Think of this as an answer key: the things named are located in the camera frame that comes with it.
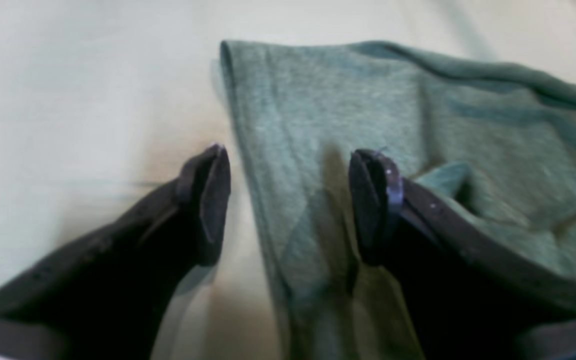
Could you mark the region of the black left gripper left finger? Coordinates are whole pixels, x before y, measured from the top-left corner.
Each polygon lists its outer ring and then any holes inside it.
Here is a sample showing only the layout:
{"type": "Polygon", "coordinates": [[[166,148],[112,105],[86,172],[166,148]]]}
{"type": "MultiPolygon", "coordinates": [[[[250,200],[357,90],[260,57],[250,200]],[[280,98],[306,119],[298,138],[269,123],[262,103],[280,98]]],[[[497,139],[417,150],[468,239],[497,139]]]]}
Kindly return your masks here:
{"type": "Polygon", "coordinates": [[[0,360],[147,360],[178,284],[220,259],[231,169],[216,143],[115,221],[0,287],[0,360]]]}

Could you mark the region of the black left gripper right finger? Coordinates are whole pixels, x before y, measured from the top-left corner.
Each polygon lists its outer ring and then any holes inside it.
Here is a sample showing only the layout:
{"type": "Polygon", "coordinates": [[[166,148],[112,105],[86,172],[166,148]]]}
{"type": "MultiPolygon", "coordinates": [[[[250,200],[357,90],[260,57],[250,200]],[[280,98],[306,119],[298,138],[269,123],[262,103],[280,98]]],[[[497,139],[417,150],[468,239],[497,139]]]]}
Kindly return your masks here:
{"type": "Polygon", "coordinates": [[[576,282],[487,237],[375,150],[350,155],[362,261],[400,284],[428,360],[576,360],[576,282]]]}

